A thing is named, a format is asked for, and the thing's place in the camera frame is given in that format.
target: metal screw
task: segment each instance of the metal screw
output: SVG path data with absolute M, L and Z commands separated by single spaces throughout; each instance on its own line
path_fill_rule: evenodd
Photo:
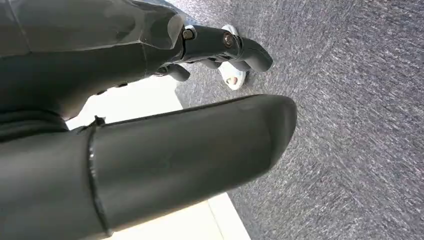
M 229 32 L 224 33 L 224 45 L 227 48 L 231 48 L 233 46 L 233 43 L 234 43 L 233 35 Z
M 191 40 L 191 39 L 194 39 L 195 38 L 195 35 L 194 35 L 194 33 L 190 29 L 186 29 L 186 30 L 184 30 L 182 32 L 182 37 L 185 40 Z

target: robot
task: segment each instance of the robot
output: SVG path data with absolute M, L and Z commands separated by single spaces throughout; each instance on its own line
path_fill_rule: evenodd
M 266 94 L 68 130 L 92 95 L 186 81 L 181 63 L 264 72 L 273 60 L 137 0 L 0 1 L 0 23 L 2 240 L 107 238 L 259 177 L 294 134 L 296 104 Z

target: black cylinder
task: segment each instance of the black cylinder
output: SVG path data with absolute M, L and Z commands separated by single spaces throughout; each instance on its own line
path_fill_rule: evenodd
M 89 132 L 0 144 L 0 239 L 103 239 L 89 185 Z
M 295 126 L 290 98 L 257 95 L 98 128 L 94 175 L 108 227 L 151 220 L 265 173 Z

